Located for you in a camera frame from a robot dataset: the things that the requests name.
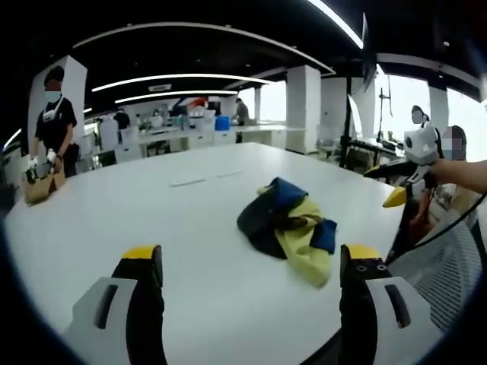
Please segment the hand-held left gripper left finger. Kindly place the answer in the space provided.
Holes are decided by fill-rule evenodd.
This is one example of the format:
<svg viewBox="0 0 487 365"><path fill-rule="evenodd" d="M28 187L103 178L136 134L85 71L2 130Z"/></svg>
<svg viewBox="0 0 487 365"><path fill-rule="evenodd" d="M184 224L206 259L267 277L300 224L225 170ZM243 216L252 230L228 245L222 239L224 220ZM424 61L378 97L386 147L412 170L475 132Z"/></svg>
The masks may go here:
<svg viewBox="0 0 487 365"><path fill-rule="evenodd" d="M165 364L162 287L161 247L130 249L75 303L63 340L86 364Z"/></svg>

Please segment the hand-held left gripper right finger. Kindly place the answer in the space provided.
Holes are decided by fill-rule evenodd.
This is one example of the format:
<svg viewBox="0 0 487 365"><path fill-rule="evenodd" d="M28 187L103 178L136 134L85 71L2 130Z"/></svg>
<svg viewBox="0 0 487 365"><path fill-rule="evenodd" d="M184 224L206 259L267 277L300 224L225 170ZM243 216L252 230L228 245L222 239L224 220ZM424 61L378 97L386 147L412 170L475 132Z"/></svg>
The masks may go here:
<svg viewBox="0 0 487 365"><path fill-rule="evenodd" d="M417 364L439 342L431 307L373 247L341 246L340 364Z"/></svg>

